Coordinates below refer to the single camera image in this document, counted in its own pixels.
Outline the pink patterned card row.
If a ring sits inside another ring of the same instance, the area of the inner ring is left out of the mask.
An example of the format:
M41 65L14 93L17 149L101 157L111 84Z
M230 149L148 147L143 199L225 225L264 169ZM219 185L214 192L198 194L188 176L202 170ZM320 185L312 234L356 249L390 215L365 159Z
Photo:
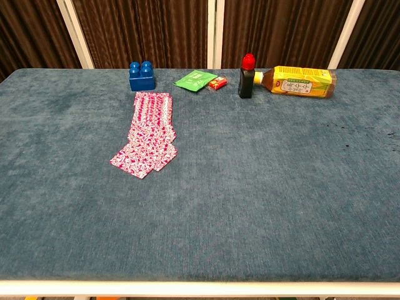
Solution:
M150 161L160 171L178 153L173 141L176 132L172 125L173 97L168 92L137 92L128 140L144 137L151 146Z

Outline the blue toy building block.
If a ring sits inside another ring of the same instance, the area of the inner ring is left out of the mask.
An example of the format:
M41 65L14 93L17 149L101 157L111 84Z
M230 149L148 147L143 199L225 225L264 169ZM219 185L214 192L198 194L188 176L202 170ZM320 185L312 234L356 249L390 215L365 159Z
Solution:
M130 64L129 83L131 91L148 91L156 88L153 65L150 61Z

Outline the dark sauce bottle red cap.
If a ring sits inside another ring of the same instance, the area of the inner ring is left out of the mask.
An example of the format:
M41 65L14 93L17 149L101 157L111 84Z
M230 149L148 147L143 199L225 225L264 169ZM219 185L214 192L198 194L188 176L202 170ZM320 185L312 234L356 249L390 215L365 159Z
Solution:
M248 99L252 97L253 83L255 76L256 59L253 54L247 53L243 59L240 68L240 81L238 94L240 98Z

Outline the small red candy packet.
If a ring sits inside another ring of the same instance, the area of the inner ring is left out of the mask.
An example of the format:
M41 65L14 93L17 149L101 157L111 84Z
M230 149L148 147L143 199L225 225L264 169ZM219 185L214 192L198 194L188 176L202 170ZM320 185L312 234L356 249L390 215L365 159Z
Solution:
M225 77L218 76L208 83L207 88L213 91L217 91L227 84L228 80Z

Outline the tea bottle yellow label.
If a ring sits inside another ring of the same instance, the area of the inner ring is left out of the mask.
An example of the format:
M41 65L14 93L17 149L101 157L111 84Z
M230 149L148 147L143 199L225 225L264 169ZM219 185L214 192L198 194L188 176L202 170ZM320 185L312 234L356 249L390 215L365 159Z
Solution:
M267 72L256 71L254 84L274 94L330 98L336 87L336 73L328 69L276 66Z

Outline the white partition frame post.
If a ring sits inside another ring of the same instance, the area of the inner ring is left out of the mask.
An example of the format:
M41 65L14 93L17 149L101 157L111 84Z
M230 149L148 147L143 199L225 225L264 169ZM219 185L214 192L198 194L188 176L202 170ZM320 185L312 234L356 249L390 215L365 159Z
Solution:
M63 21L83 69L94 69L94 63L86 43L73 0L56 0Z
M340 60L343 56L344 50L348 45L349 38L353 33L353 29L363 9L364 3L365 0L352 0L352 4L347 14L346 21L342 28L341 34L337 41L331 60L328 64L328 69L336 69L338 67Z
M225 0L207 0L207 68L221 69Z

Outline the single pink patterned playing card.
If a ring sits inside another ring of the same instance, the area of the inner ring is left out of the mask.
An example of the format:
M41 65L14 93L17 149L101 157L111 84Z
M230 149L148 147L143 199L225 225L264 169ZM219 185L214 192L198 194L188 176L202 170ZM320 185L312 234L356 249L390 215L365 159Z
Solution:
M143 179L153 170L153 163L148 158L144 146L126 144L111 160L113 166L139 179Z

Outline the green foil packet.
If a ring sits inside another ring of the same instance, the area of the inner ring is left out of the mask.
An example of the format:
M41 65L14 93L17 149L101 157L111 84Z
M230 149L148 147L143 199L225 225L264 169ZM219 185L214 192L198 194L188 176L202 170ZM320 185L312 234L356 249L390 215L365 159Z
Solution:
M198 92L216 78L217 75L210 72L193 70L173 84L179 88L184 88L192 92Z

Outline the white table frame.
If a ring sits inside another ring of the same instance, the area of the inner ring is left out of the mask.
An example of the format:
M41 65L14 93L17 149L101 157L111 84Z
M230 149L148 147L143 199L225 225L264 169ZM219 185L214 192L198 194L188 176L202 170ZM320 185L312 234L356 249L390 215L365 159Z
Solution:
M0 280L0 296L400 297L400 282L151 282Z

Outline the blue velvet table cloth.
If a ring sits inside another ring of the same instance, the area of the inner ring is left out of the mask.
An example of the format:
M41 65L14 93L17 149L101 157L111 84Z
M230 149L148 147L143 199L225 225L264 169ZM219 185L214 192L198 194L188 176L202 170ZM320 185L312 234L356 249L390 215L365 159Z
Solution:
M400 71L340 69L332 98L174 86L177 156L112 166L125 69L0 83L0 279L400 282Z

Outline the dark brown curtain panel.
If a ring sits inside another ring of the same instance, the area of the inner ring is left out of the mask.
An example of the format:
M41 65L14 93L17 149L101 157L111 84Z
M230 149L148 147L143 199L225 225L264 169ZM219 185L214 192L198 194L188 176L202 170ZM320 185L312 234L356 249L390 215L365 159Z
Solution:
M208 0L72 0L95 68L207 66Z
M400 0L365 0L338 67L400 71Z
M353 0L225 0L222 68L326 69Z
M81 68L56 0L0 0L0 82L21 68Z

